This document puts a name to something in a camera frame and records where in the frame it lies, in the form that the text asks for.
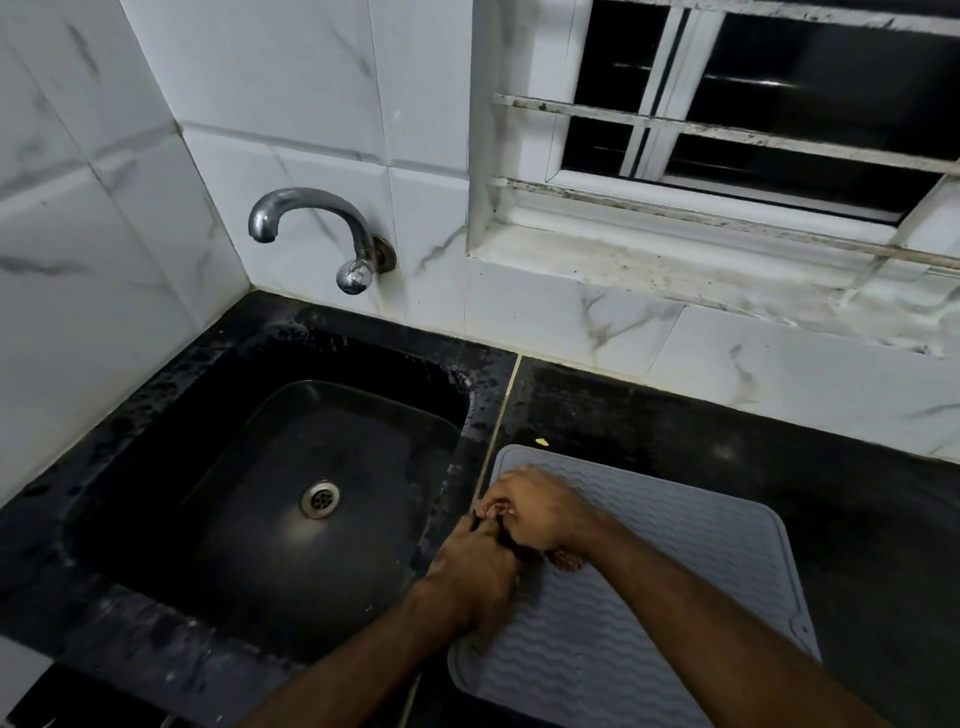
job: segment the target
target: backsplash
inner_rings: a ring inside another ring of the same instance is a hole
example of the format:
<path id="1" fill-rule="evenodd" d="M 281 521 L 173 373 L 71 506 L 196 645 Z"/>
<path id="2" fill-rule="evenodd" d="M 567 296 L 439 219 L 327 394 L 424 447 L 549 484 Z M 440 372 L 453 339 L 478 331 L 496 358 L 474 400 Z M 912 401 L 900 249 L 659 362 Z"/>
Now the backsplash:
<path id="1" fill-rule="evenodd" d="M 2 504 L 249 284 L 119 3 L 0 30 Z"/>
<path id="2" fill-rule="evenodd" d="M 960 459 L 955 360 L 468 251 L 471 48 L 490 51 L 475 46 L 475 26 L 495 4 L 122 2 L 253 285 Z M 341 293 L 334 273 L 351 241 L 322 211 L 290 213 L 276 242 L 253 242 L 253 203 L 292 185 L 353 202 L 396 246 L 397 271 L 361 296 Z"/>

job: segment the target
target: sink drain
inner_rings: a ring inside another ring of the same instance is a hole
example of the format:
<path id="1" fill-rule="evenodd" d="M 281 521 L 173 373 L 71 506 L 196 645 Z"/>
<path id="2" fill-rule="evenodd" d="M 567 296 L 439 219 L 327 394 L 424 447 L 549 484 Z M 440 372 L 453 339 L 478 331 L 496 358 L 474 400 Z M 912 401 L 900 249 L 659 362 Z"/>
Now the sink drain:
<path id="1" fill-rule="evenodd" d="M 326 480 L 314 483 L 300 496 L 300 510 L 308 519 L 325 519 L 339 503 L 340 489 Z"/>

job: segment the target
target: faucet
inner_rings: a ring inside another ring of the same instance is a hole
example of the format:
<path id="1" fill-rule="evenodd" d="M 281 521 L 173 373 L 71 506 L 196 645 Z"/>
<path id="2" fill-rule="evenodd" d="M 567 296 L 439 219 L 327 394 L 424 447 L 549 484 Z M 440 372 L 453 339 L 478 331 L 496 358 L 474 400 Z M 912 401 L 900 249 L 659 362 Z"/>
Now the faucet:
<path id="1" fill-rule="evenodd" d="M 344 198 L 313 187 L 285 187 L 261 197 L 250 211 L 247 230 L 258 243 L 276 240 L 283 213 L 301 207 L 336 212 L 353 235 L 354 260 L 348 260 L 337 271 L 337 285 L 351 296 L 366 291 L 373 283 L 374 273 L 388 273 L 396 267 L 396 252 L 386 240 L 370 232 L 366 218 Z"/>

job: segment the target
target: dish drying mat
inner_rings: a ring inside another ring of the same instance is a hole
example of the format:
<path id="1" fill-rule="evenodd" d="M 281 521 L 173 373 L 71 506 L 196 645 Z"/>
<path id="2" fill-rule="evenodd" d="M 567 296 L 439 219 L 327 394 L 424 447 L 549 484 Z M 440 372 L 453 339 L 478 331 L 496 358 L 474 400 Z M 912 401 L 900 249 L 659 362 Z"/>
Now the dish drying mat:
<path id="1" fill-rule="evenodd" d="M 820 660 L 786 529 L 767 506 L 522 445 L 497 454 L 491 483 L 525 464 L 561 475 Z M 544 562 L 527 572 L 489 649 L 457 640 L 447 667 L 460 690 L 565 728 L 710 726 L 590 565 L 564 573 Z"/>

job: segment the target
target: wall tile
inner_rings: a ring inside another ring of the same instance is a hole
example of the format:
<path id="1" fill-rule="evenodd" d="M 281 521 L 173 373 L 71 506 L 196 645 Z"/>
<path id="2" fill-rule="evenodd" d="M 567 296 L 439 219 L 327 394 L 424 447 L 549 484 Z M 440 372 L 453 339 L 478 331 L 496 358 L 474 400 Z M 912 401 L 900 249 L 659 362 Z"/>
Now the wall tile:
<path id="1" fill-rule="evenodd" d="M 118 0 L 5 2 L 0 21 L 88 156 L 173 124 Z"/>
<path id="2" fill-rule="evenodd" d="M 89 169 L 0 204 L 0 504 L 197 333 Z"/>
<path id="3" fill-rule="evenodd" d="M 383 159 L 367 0 L 122 3 L 180 122 Z"/>
<path id="4" fill-rule="evenodd" d="M 53 171 L 84 164 L 77 145 L 2 34 L 0 99 L 0 199 Z"/>
<path id="5" fill-rule="evenodd" d="M 390 170 L 407 324 L 464 335 L 469 182 Z"/>
<path id="6" fill-rule="evenodd" d="M 52 664 L 49 657 L 0 635 L 0 720 Z"/>
<path id="7" fill-rule="evenodd" d="M 470 0 L 370 0 L 390 159 L 467 171 Z"/>
<path id="8" fill-rule="evenodd" d="M 247 274 L 182 139 L 169 134 L 95 166 L 198 328 L 247 292 Z"/>
<path id="9" fill-rule="evenodd" d="M 293 298 L 403 321 L 400 270 L 383 276 L 359 296 L 337 288 L 336 272 L 353 257 L 347 224 L 319 210 L 283 216 L 280 235 L 269 245 L 247 234 L 254 203 L 280 187 L 319 187 L 353 203 L 373 232 L 396 243 L 387 168 L 376 164 L 307 154 L 216 134 L 187 131 L 187 146 L 216 203 L 251 283 Z M 400 251 L 399 269 L 403 259 Z"/>
<path id="10" fill-rule="evenodd" d="M 468 259 L 467 336 L 643 379 L 683 310 L 630 291 Z"/>
<path id="11" fill-rule="evenodd" d="M 960 440 L 960 362 L 700 306 L 646 383 L 919 454 Z"/>

